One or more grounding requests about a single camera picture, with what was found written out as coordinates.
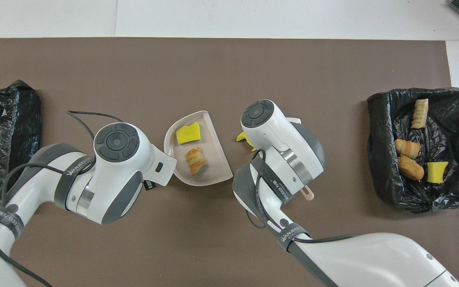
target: food item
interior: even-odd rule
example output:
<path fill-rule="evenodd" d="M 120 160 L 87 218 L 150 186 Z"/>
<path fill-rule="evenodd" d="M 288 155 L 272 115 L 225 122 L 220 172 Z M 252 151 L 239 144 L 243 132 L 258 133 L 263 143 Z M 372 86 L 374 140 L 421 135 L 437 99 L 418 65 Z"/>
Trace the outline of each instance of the food item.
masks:
<path fill-rule="evenodd" d="M 449 164 L 448 161 L 428 162 L 428 182 L 442 183 L 444 182 L 444 170 Z"/>
<path fill-rule="evenodd" d="M 414 116 L 412 117 L 412 128 L 420 129 L 426 127 L 426 119 L 428 119 L 428 99 L 416 100 Z"/>
<path fill-rule="evenodd" d="M 419 150 L 421 149 L 421 144 L 418 142 L 410 142 L 409 140 L 400 140 L 397 139 L 394 141 L 396 145 L 396 151 L 404 156 L 409 158 L 416 158 L 419 155 Z"/>
<path fill-rule="evenodd" d="M 424 169 L 413 159 L 404 155 L 398 158 L 399 171 L 411 180 L 421 180 L 424 176 Z"/>
<path fill-rule="evenodd" d="M 247 136 L 245 135 L 245 132 L 241 132 L 238 136 L 237 136 L 237 142 L 241 141 L 241 140 L 245 140 L 253 149 L 251 149 L 251 152 L 255 151 L 255 147 L 253 147 L 253 144 L 251 144 L 251 142 L 249 141 L 249 139 L 247 138 Z"/>
<path fill-rule="evenodd" d="M 189 163 L 189 167 L 191 168 L 192 177 L 196 177 L 199 169 L 203 165 L 208 164 L 206 162 L 206 159 L 204 158 L 202 151 L 203 150 L 199 147 L 195 147 L 194 149 L 191 149 L 185 156 L 187 159 L 187 163 Z"/>
<path fill-rule="evenodd" d="M 177 141 L 179 145 L 200 139 L 201 134 L 199 133 L 198 122 L 193 122 L 191 125 L 181 127 L 179 130 L 177 130 Z"/>

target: plastic dish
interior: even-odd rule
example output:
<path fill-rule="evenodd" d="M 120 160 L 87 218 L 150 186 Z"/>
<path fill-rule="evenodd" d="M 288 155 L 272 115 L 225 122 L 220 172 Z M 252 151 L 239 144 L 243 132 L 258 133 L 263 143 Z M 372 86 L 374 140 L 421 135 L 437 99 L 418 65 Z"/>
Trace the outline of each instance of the plastic dish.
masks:
<path fill-rule="evenodd" d="M 193 122 L 198 122 L 199 124 L 201 139 L 179 145 L 177 142 L 177 130 Z M 185 155 L 195 147 L 200 147 L 203 150 L 208 164 L 199 170 L 196 177 L 192 177 Z M 175 176 L 182 182 L 194 187 L 204 187 L 233 177 L 230 165 L 207 111 L 195 112 L 175 122 L 166 133 L 164 152 L 178 161 L 174 171 Z"/>

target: velcro strap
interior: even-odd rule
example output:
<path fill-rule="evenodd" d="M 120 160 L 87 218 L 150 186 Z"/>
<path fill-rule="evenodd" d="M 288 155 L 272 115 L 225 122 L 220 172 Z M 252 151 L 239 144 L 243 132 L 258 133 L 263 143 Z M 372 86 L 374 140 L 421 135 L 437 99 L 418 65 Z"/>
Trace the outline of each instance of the velcro strap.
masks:
<path fill-rule="evenodd" d="M 61 175 L 56 191 L 54 192 L 54 204 L 62 209 L 67 209 L 67 196 L 72 188 L 77 174 L 93 162 L 91 156 L 82 156 L 71 164 Z"/>
<path fill-rule="evenodd" d="M 277 197 L 283 203 L 286 203 L 290 201 L 291 198 L 293 198 L 293 195 L 286 188 L 286 185 L 262 158 L 260 158 L 259 156 L 255 157 L 251 161 L 251 165 L 256 169 L 256 171 L 260 174 L 263 180 L 270 187 L 270 189 L 275 193 L 275 195 L 277 195 Z"/>
<path fill-rule="evenodd" d="M 24 222 L 16 214 L 18 206 L 10 204 L 9 206 L 0 206 L 0 223 L 12 231 L 13 236 L 17 239 L 24 229 Z"/>
<path fill-rule="evenodd" d="M 288 252 L 288 245 L 290 245 L 293 239 L 301 233 L 305 233 L 309 236 L 308 232 L 302 228 L 302 226 L 295 222 L 290 223 L 277 235 L 277 242 L 279 242 L 279 245 Z"/>

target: silver band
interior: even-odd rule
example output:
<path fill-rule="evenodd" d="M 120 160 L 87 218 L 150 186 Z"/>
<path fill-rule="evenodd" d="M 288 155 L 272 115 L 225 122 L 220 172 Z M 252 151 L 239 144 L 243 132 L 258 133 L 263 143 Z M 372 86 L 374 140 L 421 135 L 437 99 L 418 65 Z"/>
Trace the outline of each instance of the silver band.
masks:
<path fill-rule="evenodd" d="M 308 184 L 310 181 L 313 180 L 311 174 L 309 171 L 306 169 L 306 166 L 300 161 L 300 159 L 293 153 L 291 149 L 287 149 L 284 152 L 279 152 L 281 156 L 288 162 L 288 165 L 295 171 L 297 176 L 300 178 L 300 181 L 304 185 Z"/>
<path fill-rule="evenodd" d="M 88 217 L 88 208 L 90 207 L 91 200 L 95 194 L 88 189 L 88 186 L 84 187 L 84 190 L 80 194 L 79 201 L 77 202 L 76 212 L 84 217 Z"/>

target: circular control button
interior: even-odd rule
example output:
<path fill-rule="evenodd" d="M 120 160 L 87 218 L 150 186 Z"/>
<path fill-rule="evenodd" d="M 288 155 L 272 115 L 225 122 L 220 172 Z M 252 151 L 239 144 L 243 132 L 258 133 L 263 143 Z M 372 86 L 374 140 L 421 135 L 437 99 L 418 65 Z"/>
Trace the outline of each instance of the circular control button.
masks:
<path fill-rule="evenodd" d="M 264 105 L 265 109 L 270 110 L 270 109 L 274 108 L 274 104 L 272 102 L 270 102 L 269 100 L 261 100 L 259 103 Z"/>
<path fill-rule="evenodd" d="M 246 116 L 245 114 L 242 116 L 241 118 L 242 122 L 244 123 L 244 125 L 246 126 L 249 126 L 253 123 L 253 120 L 251 120 L 248 116 Z"/>
<path fill-rule="evenodd" d="M 264 111 L 265 111 L 265 108 L 262 105 L 257 104 L 251 107 L 251 109 L 249 109 L 247 114 L 249 115 L 249 118 L 259 118 L 263 114 Z"/>
<path fill-rule="evenodd" d="M 112 132 L 111 127 L 105 127 L 100 130 L 97 134 L 97 144 L 101 145 L 104 143 L 104 140 L 106 139 L 106 136 Z"/>
<path fill-rule="evenodd" d="M 129 146 L 123 151 L 124 157 L 129 157 L 137 147 L 137 140 L 130 140 Z"/>
<path fill-rule="evenodd" d="M 119 160 L 120 159 L 120 156 L 117 154 L 117 153 L 113 153 L 112 151 L 110 151 L 109 149 L 107 149 L 106 147 L 101 147 L 100 149 L 98 149 L 98 152 L 100 153 L 100 155 L 104 156 L 105 160 Z"/>
<path fill-rule="evenodd" d="M 120 132 L 112 133 L 107 138 L 107 146 L 113 151 L 121 151 L 127 146 L 127 136 Z"/>
<path fill-rule="evenodd" d="M 247 109 L 245 109 L 246 112 L 249 111 L 249 109 L 251 109 L 254 105 L 257 105 L 258 102 L 254 102 L 252 105 L 248 106 Z"/>
<path fill-rule="evenodd" d="M 135 128 L 127 124 L 116 124 L 115 128 L 127 134 L 127 136 L 135 135 Z"/>

